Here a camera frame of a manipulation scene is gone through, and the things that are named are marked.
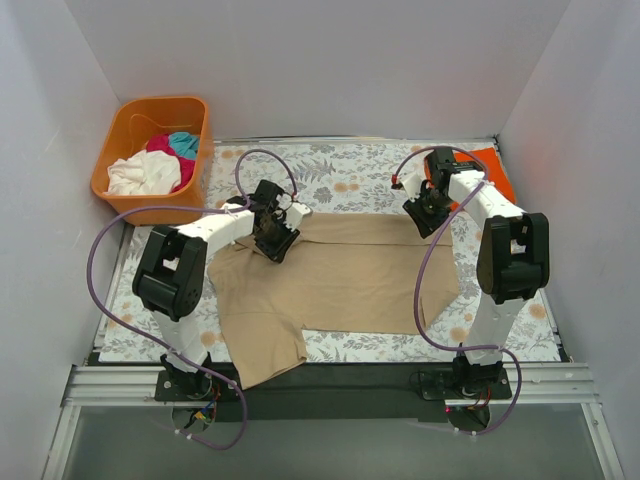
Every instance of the beige shirt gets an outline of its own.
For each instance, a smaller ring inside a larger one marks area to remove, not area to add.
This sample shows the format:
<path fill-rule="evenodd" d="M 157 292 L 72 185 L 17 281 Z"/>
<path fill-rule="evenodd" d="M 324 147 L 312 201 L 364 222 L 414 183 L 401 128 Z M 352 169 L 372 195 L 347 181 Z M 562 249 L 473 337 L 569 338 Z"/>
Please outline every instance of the beige shirt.
<path fill-rule="evenodd" d="M 282 264 L 253 239 L 209 266 L 220 325 L 243 388 L 306 360 L 301 330 L 417 334 L 413 294 L 430 239 L 406 215 L 320 214 L 305 219 Z M 453 241 L 433 251 L 420 292 L 428 327 L 458 295 Z"/>

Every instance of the orange laundry basket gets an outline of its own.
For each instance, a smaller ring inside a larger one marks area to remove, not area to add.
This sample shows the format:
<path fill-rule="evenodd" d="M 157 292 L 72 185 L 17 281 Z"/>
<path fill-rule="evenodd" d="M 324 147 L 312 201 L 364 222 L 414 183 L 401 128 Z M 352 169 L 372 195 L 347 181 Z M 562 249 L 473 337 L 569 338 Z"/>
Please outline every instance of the orange laundry basket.
<path fill-rule="evenodd" d="M 119 158 L 127 159 L 142 150 L 154 135 L 188 132 L 200 136 L 193 176 L 181 190 L 167 195 L 107 195 L 107 167 Z M 116 113 L 91 177 L 91 189 L 98 197 L 123 213 L 136 207 L 175 205 L 204 207 L 213 160 L 213 136 L 209 107 L 197 97 L 141 98 L 123 105 Z M 133 225 L 189 223 L 202 214 L 175 210 L 152 210 L 129 215 Z"/>

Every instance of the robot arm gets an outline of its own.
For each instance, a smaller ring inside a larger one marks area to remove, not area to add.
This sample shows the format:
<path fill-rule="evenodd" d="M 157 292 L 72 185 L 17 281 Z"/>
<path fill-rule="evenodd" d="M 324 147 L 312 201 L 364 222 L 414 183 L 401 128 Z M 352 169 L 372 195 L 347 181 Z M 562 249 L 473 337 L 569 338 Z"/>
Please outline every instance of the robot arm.
<path fill-rule="evenodd" d="M 211 363 L 200 341 L 194 311 L 200 302 L 207 256 L 248 235 L 270 260 L 281 263 L 294 240 L 298 226 L 311 209 L 293 199 L 278 185 L 262 180 L 249 195 L 247 210 L 242 197 L 231 198 L 222 207 L 230 212 L 208 215 L 177 228 L 155 227 L 142 254 L 133 281 L 133 293 L 142 299 L 162 333 L 176 352 L 199 365 Z M 202 372 L 168 352 L 160 359 L 172 383 L 187 395 L 200 397 L 209 389 Z"/>
<path fill-rule="evenodd" d="M 547 218 L 513 205 L 484 181 L 480 165 L 456 162 L 450 148 L 435 149 L 426 161 L 430 182 L 413 173 L 394 186 L 407 192 L 409 200 L 403 208 L 423 238 L 442 225 L 453 202 L 463 202 L 484 184 L 464 206 L 483 233 L 477 265 L 480 306 L 462 346 L 504 345 L 526 301 L 549 281 Z M 495 349 L 466 351 L 456 358 L 454 369 L 465 387 L 480 387 L 497 379 L 502 353 Z"/>

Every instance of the pink cloth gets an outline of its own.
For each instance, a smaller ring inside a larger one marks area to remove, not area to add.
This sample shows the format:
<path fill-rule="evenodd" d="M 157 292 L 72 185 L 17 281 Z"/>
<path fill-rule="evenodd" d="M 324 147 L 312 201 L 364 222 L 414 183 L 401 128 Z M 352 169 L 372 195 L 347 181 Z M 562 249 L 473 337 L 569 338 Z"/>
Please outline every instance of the pink cloth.
<path fill-rule="evenodd" d="M 182 190 L 187 186 L 191 177 L 193 177 L 193 169 L 196 166 L 195 160 L 189 160 L 188 158 L 179 157 L 176 152 L 169 146 L 169 135 L 154 135 L 147 143 L 147 152 L 155 152 L 160 150 L 167 155 L 173 155 L 180 162 L 180 185 L 174 187 L 171 193 Z"/>

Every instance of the floral tablecloth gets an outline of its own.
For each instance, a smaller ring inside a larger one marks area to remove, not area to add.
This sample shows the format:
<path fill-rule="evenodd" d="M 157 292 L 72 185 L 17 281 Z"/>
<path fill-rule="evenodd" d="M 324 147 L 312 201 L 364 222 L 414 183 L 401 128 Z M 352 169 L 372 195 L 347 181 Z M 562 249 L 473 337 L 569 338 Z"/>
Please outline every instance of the floral tablecloth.
<path fill-rule="evenodd" d="M 413 143 L 273 143 L 219 145 L 211 168 L 207 195 L 209 207 L 220 206 L 237 194 L 233 168 L 238 156 L 250 148 L 264 148 L 282 156 L 298 181 L 299 199 L 317 212 L 365 212 L 404 214 L 406 197 L 389 188 L 391 172 L 412 149 L 426 146 Z M 489 143 L 458 143 L 479 149 Z M 407 170 L 421 168 L 418 158 Z M 277 182 L 285 189 L 289 182 L 279 163 L 255 154 L 242 166 L 242 184 L 252 191 L 260 179 Z M 160 331 L 131 292 L 133 276 L 142 255 L 150 227 L 135 229 L 127 251 L 113 311 L 124 321 L 160 336 Z M 429 335 L 437 342 L 457 345 L 469 331 L 480 300 L 475 275 L 480 231 L 463 213 L 452 223 L 454 256 L 460 280 L 459 297 L 434 320 Z M 216 307 L 214 288 L 205 280 L 196 316 L 200 339 L 216 362 L 230 361 Z M 419 335 L 390 335 L 304 331 L 311 362 L 424 362 L 450 361 L 452 353 L 437 350 Z M 558 349 L 540 294 L 529 301 L 513 325 L 507 347 L 523 361 L 558 361 Z M 157 362 L 164 353 L 151 341 L 135 335 L 114 322 L 107 325 L 100 361 Z"/>

